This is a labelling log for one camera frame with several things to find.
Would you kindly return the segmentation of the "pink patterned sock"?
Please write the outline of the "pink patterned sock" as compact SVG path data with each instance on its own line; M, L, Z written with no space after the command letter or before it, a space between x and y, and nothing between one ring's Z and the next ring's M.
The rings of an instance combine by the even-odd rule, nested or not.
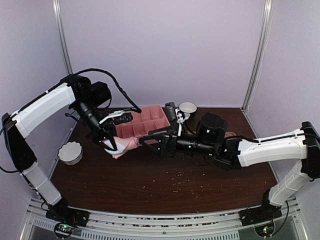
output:
M105 145L105 140L103 141L103 144L105 145L104 150L108 154L110 154L114 159L118 159L121 156L123 156L126 152L141 146L139 144L139 139L137 137L120 138L115 136L114 140L117 146L116 151L107 150Z

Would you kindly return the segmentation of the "tan brown sock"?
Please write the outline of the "tan brown sock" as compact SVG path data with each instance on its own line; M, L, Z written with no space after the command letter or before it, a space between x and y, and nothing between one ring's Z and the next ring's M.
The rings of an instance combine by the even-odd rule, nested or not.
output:
M237 134L234 133L234 132L232 132L232 131L227 131L227 132L225 133L225 135L224 135L225 138L234 138L234 137L236 137L236 136L237 136Z

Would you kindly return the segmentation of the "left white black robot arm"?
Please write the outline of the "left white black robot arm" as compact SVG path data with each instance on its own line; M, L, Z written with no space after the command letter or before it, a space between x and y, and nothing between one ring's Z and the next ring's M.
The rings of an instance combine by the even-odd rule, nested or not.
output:
M100 112L103 108L100 106L112 99L111 92L104 82L91 83L89 78L82 75L87 72L99 72L109 76L132 108L102 116ZM26 138L42 122L64 107L74 109L79 119L89 128L87 139L112 152L118 149L114 139L117 135L115 126L130 122L133 119L132 112L139 114L142 112L110 72L99 68L88 68L67 75L19 110L2 116L0 133L4 136L6 149L15 167L14 172L20 173L31 184L47 203L49 211L61 222L67 222L73 216L68 201L39 166Z

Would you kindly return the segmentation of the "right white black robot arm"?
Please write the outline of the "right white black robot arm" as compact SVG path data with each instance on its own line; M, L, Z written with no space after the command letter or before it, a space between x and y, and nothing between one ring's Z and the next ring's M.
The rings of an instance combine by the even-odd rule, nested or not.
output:
M309 121L292 132L265 138L226 137L227 122L213 113L204 114L196 134L154 133L139 143L159 157L166 152L209 158L224 170L241 169L264 162L297 160L277 185L268 189L256 210L259 220L268 220L306 182L320 177L320 136Z

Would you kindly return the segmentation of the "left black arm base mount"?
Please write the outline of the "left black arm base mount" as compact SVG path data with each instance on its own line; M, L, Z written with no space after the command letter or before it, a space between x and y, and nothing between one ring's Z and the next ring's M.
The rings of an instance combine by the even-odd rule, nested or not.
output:
M69 238L78 227L86 227L90 213L86 210L67 207L62 212L49 206L45 217L56 221L53 233L59 239Z

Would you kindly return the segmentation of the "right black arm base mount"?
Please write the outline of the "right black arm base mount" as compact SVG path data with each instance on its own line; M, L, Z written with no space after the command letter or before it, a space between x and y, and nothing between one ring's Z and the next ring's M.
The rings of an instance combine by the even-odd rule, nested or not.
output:
M269 238L276 233L275 219L282 216L280 208L248 207L239 212L242 226L253 225L259 237Z

